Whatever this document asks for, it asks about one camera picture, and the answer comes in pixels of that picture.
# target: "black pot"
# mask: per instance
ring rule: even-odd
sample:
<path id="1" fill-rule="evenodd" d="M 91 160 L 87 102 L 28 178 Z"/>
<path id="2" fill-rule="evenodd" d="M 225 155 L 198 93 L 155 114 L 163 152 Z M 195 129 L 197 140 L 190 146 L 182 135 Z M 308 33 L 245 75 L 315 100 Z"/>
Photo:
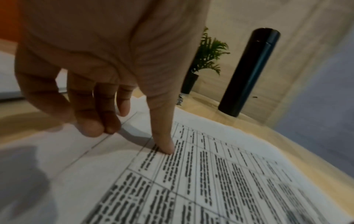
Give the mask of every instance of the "black pot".
<path id="1" fill-rule="evenodd" d="M 189 94 L 194 86 L 194 83 L 198 79 L 198 77 L 199 77 L 198 75 L 196 75 L 192 72 L 188 72 L 184 78 L 181 93 Z"/>

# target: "green leaves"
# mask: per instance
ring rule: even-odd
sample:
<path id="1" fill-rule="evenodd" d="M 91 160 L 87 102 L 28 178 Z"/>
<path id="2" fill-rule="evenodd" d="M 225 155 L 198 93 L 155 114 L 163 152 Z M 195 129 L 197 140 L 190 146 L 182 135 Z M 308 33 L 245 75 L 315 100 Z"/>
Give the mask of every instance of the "green leaves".
<path id="1" fill-rule="evenodd" d="M 223 54 L 229 54 L 226 52 L 229 49 L 229 46 L 225 42 L 221 42 L 214 38 L 208 36 L 208 28 L 204 28 L 203 36 L 200 41 L 200 46 L 198 51 L 192 61 L 192 64 L 189 68 L 189 71 L 194 73 L 201 69 L 213 69 L 218 75 L 220 75 L 220 66 L 216 64 L 216 60 L 220 59 L 220 56 Z"/>

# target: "table surface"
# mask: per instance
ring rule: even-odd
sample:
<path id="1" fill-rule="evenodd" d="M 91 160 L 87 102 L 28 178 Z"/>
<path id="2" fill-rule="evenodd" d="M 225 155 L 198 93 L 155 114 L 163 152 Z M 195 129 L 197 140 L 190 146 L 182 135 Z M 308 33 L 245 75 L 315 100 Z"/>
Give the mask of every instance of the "table surface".
<path id="1" fill-rule="evenodd" d="M 11 42 L 0 40 L 0 50 L 13 54 L 15 46 Z M 135 97 L 142 95 L 139 90 L 133 93 Z M 214 100 L 192 92 L 185 96 L 182 105 L 177 107 L 241 129 L 273 144 L 325 194 L 354 217 L 354 179 L 252 118 L 243 114 L 234 118 L 218 111 L 218 104 Z M 25 100 L 0 103 L 0 145 L 58 125 L 61 123 L 38 111 Z"/>

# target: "orange object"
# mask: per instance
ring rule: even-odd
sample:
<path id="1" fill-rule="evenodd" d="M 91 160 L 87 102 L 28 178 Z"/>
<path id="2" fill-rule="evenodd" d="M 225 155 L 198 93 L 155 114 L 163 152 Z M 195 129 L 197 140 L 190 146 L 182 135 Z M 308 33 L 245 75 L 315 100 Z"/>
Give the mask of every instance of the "orange object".
<path id="1" fill-rule="evenodd" d="M 19 41 L 19 13 L 17 0 L 0 1 L 0 39 Z"/>

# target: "potted plant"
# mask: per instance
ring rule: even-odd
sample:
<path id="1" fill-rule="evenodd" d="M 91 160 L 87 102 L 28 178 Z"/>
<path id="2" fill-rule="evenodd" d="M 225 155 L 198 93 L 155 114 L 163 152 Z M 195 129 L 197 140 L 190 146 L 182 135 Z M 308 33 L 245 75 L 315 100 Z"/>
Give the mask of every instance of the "potted plant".
<path id="1" fill-rule="evenodd" d="M 208 28 L 205 27 L 198 51 L 184 78 L 181 93 L 190 93 L 194 83 L 199 77 L 196 72 L 201 69 L 213 69 L 220 76 L 220 66 L 215 62 L 221 55 L 230 53 L 226 52 L 226 50 L 229 49 L 228 45 L 216 38 L 212 40 L 211 37 L 208 37 L 207 30 Z"/>

